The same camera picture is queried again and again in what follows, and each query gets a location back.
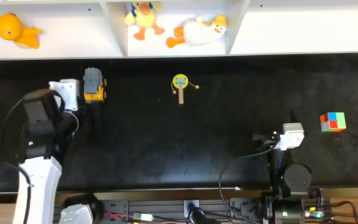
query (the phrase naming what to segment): yellow hat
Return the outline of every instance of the yellow hat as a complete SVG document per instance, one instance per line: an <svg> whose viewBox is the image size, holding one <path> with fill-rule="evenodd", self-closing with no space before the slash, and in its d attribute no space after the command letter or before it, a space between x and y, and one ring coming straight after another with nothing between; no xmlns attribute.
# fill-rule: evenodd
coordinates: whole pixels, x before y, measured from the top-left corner
<svg viewBox="0 0 358 224"><path fill-rule="evenodd" d="M227 26L226 17L222 14L218 14L212 23L218 26Z"/></svg>

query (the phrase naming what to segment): black tabletop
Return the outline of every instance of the black tabletop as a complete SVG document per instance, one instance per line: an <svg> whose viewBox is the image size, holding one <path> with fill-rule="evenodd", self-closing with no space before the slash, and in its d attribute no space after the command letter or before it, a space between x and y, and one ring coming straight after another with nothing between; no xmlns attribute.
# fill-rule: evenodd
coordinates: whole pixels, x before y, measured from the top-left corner
<svg viewBox="0 0 358 224"><path fill-rule="evenodd" d="M305 129L293 159L312 170L315 187L358 187L358 54L258 57L45 60L0 62L0 131L26 93L61 78L82 80L87 67L108 80L101 128L84 126L67 150L59 190L217 187L230 159L255 152L253 131L281 131L290 113ZM178 104L178 73L199 85ZM322 133L319 117L344 112L347 129ZM9 122L0 147L0 192L17 189L16 161L25 114ZM270 187L265 156L233 164L226 187Z"/></svg>

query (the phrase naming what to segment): yellow toy truck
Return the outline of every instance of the yellow toy truck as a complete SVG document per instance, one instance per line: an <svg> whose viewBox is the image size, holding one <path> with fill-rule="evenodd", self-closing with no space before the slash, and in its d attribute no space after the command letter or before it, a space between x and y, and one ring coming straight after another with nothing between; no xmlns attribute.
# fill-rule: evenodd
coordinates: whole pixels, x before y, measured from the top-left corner
<svg viewBox="0 0 358 224"><path fill-rule="evenodd" d="M97 68L85 69L84 97L87 103L94 101L106 101L107 80L103 78L101 70Z"/></svg>

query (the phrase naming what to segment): wooden handle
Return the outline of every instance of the wooden handle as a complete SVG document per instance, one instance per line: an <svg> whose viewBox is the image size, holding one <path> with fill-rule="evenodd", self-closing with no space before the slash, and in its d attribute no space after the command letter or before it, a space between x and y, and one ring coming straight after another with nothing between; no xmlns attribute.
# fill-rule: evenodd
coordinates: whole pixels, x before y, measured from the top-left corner
<svg viewBox="0 0 358 224"><path fill-rule="evenodd" d="M185 100L183 99L183 87L179 86L179 104L184 104Z"/></svg>

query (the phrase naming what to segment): rubik's cube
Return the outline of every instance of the rubik's cube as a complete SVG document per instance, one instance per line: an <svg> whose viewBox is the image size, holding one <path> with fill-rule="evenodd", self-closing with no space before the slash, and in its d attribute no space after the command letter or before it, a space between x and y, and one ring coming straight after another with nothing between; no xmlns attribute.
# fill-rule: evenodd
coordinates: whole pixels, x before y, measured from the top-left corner
<svg viewBox="0 0 358 224"><path fill-rule="evenodd" d="M329 112L320 116L321 131L337 132L346 129L345 114Z"/></svg>

